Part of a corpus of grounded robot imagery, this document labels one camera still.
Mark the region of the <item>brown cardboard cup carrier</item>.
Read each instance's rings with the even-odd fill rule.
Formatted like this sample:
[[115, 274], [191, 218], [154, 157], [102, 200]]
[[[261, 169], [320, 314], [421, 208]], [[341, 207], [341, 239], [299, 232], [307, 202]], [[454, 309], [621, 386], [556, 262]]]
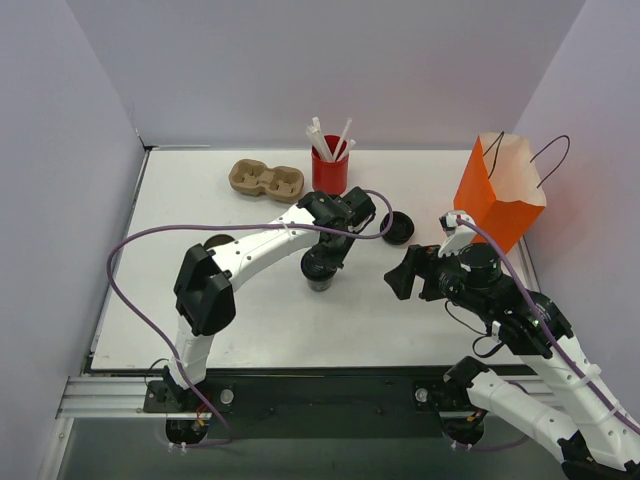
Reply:
[[268, 167], [261, 161], [241, 159], [229, 175], [230, 186], [236, 192], [249, 196], [265, 195], [282, 203], [296, 203], [303, 193], [303, 173], [293, 167]]

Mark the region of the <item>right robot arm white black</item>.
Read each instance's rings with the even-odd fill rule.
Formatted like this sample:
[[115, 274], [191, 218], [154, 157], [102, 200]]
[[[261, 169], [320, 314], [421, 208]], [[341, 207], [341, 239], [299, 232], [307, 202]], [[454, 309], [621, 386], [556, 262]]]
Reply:
[[554, 408], [466, 356], [443, 377], [446, 401], [490, 412], [535, 440], [569, 479], [636, 479], [639, 425], [590, 362], [569, 321], [545, 295], [526, 289], [506, 256], [476, 243], [443, 256], [437, 245], [411, 245], [385, 282], [396, 297], [447, 300], [476, 315], [486, 333], [532, 369], [559, 401]]

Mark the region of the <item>wrapped white straw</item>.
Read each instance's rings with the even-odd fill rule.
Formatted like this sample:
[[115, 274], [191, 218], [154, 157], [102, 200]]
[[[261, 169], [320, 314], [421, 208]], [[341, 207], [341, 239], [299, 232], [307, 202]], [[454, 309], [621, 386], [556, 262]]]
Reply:
[[312, 118], [312, 124], [306, 127], [306, 135], [312, 146], [316, 149], [319, 158], [326, 163], [333, 163], [333, 154], [327, 144], [325, 135], [321, 130], [318, 117]]
[[345, 126], [344, 126], [344, 128], [342, 130], [342, 133], [341, 133], [340, 137], [339, 137], [339, 141], [337, 142], [336, 147], [335, 147], [334, 152], [333, 152], [333, 161], [334, 162], [338, 162], [337, 161], [338, 157], [341, 155], [342, 150], [346, 147], [346, 144], [350, 140], [348, 138], [348, 133], [349, 133], [352, 121], [353, 121], [352, 118], [348, 118], [346, 123], [345, 123]]
[[356, 144], [356, 141], [353, 139], [350, 139], [346, 144], [346, 147], [342, 150], [341, 155], [338, 157], [337, 161], [341, 162], [342, 160], [344, 160], [349, 155], [351, 149], [355, 144]]

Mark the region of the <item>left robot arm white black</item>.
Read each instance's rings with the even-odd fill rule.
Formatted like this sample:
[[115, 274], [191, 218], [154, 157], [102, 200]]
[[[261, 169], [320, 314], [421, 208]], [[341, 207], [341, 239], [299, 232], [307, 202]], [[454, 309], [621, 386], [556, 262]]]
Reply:
[[201, 403], [214, 336], [235, 318], [234, 293], [243, 284], [303, 250], [301, 271], [309, 286], [328, 289], [344, 266], [356, 228], [375, 212], [372, 199], [359, 187], [344, 196], [311, 192], [258, 233], [211, 250], [202, 244], [188, 249], [174, 285], [179, 321], [177, 352], [163, 372], [168, 400], [182, 411]]

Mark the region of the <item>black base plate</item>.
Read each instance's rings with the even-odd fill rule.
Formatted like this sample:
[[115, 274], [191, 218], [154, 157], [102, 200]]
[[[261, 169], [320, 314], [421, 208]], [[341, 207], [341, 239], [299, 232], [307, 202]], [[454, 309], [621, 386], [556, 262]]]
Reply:
[[211, 370], [199, 393], [167, 376], [147, 385], [143, 410], [167, 417], [175, 443], [284, 439], [413, 439], [463, 445], [485, 413], [444, 382], [442, 367]]

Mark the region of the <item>orange paper bag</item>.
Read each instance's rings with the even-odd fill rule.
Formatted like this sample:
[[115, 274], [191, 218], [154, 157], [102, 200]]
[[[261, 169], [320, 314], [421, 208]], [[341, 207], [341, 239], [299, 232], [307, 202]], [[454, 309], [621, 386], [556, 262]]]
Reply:
[[509, 252], [547, 206], [536, 158], [527, 138], [478, 135], [453, 200], [504, 252]]

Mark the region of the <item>red straw holder cup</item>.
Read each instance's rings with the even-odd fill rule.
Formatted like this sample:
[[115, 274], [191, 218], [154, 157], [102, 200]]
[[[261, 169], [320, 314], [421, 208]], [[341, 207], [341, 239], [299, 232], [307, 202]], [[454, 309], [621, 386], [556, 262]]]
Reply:
[[323, 191], [329, 195], [341, 195], [346, 191], [349, 155], [344, 155], [343, 152], [347, 146], [347, 143], [342, 142], [338, 150], [340, 160], [336, 162], [325, 162], [315, 147], [311, 149], [312, 187], [314, 190]]

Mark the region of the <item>aluminium frame rail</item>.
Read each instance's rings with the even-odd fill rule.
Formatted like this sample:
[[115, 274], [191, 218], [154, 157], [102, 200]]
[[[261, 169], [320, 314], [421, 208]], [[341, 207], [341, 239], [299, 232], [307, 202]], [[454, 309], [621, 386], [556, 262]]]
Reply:
[[71, 377], [65, 386], [57, 419], [166, 419], [145, 413], [146, 386], [141, 377]]

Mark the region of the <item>dark coffee cup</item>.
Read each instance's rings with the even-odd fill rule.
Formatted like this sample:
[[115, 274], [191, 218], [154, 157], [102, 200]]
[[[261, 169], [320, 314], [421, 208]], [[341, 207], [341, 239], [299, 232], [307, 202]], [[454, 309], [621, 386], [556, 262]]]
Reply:
[[228, 234], [216, 234], [208, 238], [204, 243], [203, 247], [205, 250], [212, 250], [216, 247], [223, 246], [229, 243], [234, 242], [235, 239], [233, 236]]
[[331, 287], [333, 275], [307, 277], [307, 285], [314, 292], [324, 292]]

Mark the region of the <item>black cup lid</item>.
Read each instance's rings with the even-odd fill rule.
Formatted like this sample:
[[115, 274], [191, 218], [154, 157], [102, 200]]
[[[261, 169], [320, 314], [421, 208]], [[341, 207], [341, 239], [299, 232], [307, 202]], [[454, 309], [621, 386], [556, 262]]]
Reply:
[[307, 280], [326, 281], [332, 279], [344, 266], [340, 256], [320, 251], [307, 251], [301, 259], [301, 271]]

